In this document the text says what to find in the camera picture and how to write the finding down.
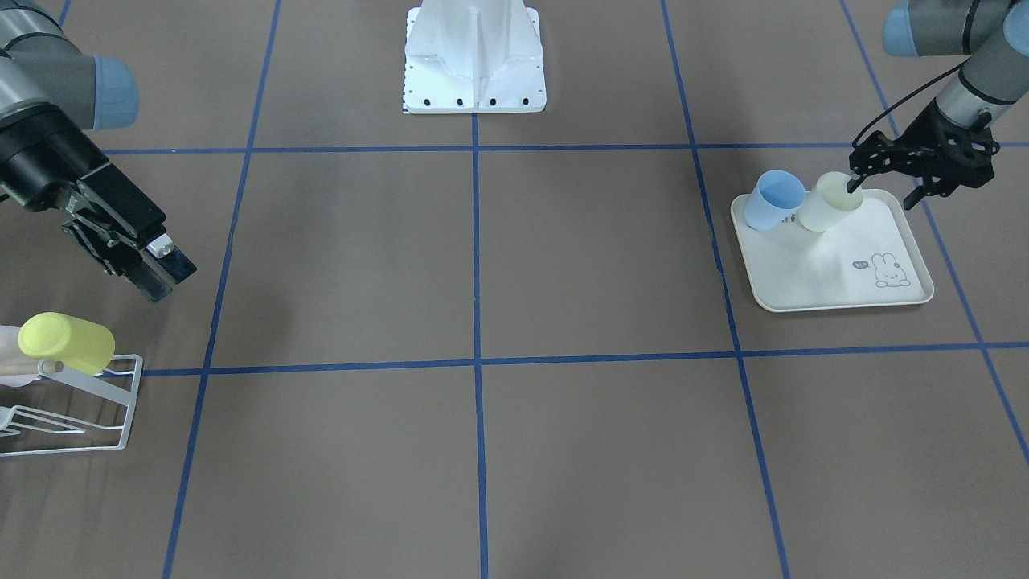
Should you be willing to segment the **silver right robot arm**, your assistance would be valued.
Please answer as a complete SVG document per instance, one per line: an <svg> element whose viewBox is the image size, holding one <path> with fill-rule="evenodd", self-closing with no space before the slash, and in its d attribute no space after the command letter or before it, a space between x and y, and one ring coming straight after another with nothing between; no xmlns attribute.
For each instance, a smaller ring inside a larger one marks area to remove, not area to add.
<svg viewBox="0 0 1029 579"><path fill-rule="evenodd" d="M166 214L88 132L132 125L139 92L125 62L84 55L43 7L1 4L2 198L61 211L64 232L107 274L150 303L196 265L166 230Z"/></svg>

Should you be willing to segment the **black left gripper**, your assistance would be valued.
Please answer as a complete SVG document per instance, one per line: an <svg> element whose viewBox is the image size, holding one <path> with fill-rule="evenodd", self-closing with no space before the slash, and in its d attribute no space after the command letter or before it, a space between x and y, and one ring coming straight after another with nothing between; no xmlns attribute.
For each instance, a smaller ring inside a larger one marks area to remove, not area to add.
<svg viewBox="0 0 1029 579"><path fill-rule="evenodd" d="M994 178L992 158L1000 151L989 128L993 120L992 112L983 109L971 126L957 125L931 102L896 139L878 130L867 138L856 137L847 194L855 193L872 175L901 173L921 180L904 196L903 209L911 211L925 197L949 197L959 187L985 186Z"/></svg>

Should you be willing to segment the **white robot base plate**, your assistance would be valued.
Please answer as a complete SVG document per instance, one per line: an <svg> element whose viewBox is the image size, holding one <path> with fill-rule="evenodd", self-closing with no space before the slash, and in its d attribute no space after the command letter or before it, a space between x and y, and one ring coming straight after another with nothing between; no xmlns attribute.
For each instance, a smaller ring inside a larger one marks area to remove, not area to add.
<svg viewBox="0 0 1029 579"><path fill-rule="evenodd" d="M423 1L405 16L406 114L540 113L543 36L523 1Z"/></svg>

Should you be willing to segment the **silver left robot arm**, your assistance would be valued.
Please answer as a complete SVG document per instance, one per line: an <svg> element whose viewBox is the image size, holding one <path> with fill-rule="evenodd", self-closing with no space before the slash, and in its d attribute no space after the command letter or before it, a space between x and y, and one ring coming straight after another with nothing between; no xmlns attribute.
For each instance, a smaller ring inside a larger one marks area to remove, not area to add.
<svg viewBox="0 0 1029 579"><path fill-rule="evenodd" d="M994 177L999 143L992 125L1027 94L1028 6L1025 1L901 1L886 15L886 55L963 56L941 74L945 87L904 132L889 138L861 129L849 157L854 193L867 177L896 172L919 179L903 201L948 197Z"/></svg>

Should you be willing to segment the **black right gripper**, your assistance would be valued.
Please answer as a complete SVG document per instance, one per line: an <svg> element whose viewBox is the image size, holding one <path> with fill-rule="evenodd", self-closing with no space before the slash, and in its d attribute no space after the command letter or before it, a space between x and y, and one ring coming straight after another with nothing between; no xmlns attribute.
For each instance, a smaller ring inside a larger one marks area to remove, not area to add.
<svg viewBox="0 0 1029 579"><path fill-rule="evenodd" d="M103 268L129 282L151 304L196 274L164 226L166 214L54 104L31 105L2 120L2 198L29 212L63 211L67 233Z"/></svg>

